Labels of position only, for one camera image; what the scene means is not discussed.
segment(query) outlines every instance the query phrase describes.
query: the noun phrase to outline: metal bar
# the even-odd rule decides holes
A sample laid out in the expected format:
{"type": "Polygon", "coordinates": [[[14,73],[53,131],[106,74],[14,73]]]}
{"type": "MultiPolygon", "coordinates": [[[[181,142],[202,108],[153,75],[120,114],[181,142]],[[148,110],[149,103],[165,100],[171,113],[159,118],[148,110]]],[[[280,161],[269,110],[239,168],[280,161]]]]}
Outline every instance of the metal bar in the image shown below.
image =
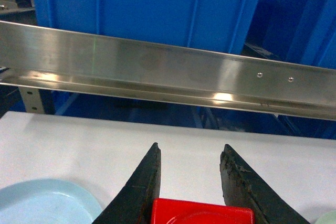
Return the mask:
{"type": "Polygon", "coordinates": [[[36,114],[55,114],[53,98],[49,90],[20,87],[20,94],[26,111],[36,114]]]}
{"type": "Polygon", "coordinates": [[[336,120],[336,70],[0,22],[1,84],[336,120]]]}

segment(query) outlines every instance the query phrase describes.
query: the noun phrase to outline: white surface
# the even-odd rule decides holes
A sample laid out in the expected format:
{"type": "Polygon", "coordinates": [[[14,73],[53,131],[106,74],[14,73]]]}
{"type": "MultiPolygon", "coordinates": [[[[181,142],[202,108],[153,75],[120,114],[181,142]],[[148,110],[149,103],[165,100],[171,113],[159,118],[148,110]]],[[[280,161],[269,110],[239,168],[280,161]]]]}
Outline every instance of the white surface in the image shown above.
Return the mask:
{"type": "Polygon", "coordinates": [[[105,207],[153,142],[162,198],[223,205],[219,157],[230,144],[312,223],[336,209],[336,141],[8,112],[0,120],[0,188],[60,178],[105,207]]]}
{"type": "Polygon", "coordinates": [[[91,224],[102,208],[85,189],[58,179],[37,179],[0,190],[1,224],[91,224]]]}

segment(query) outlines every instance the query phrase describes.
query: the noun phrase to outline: light green dish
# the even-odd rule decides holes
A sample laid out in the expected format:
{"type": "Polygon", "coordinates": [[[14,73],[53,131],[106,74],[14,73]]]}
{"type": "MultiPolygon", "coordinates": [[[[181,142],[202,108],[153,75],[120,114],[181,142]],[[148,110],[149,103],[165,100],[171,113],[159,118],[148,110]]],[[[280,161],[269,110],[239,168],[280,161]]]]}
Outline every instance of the light green dish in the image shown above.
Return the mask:
{"type": "Polygon", "coordinates": [[[322,215],[315,224],[336,224],[336,210],[322,215]]]}

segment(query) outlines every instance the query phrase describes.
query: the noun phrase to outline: metal rack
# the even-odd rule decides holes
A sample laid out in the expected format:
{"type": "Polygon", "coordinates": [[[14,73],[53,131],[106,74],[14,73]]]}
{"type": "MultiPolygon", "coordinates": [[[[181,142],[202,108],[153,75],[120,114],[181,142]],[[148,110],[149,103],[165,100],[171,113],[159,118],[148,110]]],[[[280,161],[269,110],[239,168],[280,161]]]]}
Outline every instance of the metal rack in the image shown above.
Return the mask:
{"type": "Polygon", "coordinates": [[[336,120],[336,70],[0,22],[1,84],[336,120]]]}

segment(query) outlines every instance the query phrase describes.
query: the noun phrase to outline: metal channel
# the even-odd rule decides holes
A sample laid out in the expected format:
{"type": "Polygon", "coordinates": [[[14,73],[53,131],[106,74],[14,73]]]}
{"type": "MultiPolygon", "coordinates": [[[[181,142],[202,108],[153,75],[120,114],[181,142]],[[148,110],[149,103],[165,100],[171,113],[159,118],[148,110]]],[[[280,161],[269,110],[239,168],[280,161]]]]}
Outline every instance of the metal channel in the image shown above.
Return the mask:
{"type": "Polygon", "coordinates": [[[0,22],[1,84],[336,120],[336,70],[0,22]]]}

